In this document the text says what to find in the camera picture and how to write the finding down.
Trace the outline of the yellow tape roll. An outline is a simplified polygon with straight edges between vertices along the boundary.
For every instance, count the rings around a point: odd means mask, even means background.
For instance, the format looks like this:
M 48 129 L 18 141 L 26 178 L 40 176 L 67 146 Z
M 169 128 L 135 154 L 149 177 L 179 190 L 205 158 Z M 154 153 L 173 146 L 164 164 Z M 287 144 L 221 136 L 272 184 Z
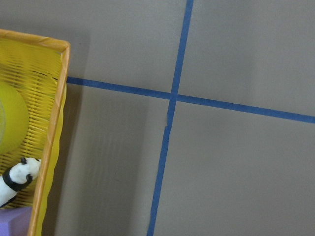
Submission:
M 0 153 L 17 149 L 29 127 L 28 108 L 22 95 L 6 82 L 0 83 Z

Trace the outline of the yellow woven basket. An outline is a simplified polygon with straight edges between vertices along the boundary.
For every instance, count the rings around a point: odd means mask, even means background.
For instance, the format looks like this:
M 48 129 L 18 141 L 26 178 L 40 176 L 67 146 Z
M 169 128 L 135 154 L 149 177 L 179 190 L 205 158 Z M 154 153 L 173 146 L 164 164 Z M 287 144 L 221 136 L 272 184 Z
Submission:
M 38 177 L 7 205 L 8 209 L 31 207 L 28 236 L 42 234 L 60 150 L 69 57 L 67 41 L 0 31 L 0 79 L 22 95 L 30 118 L 25 139 L 14 150 L 1 154 L 0 169 L 5 171 L 21 157 L 41 160 Z

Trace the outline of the toy panda figure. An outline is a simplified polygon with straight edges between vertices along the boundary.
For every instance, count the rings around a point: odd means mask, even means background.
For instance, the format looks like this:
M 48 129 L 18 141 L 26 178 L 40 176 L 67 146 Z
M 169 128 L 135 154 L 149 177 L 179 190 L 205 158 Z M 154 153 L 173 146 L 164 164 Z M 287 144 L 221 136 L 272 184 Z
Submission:
M 3 172 L 0 176 L 1 208 L 14 201 L 16 195 L 38 177 L 40 166 L 40 159 L 22 157 L 18 164 Z

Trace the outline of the purple foam block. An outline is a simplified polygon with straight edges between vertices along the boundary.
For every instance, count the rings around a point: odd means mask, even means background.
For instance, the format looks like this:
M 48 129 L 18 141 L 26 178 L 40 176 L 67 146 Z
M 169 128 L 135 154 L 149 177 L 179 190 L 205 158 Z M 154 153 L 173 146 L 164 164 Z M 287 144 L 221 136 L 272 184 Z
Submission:
M 0 236 L 26 236 L 29 229 L 32 207 L 0 210 Z

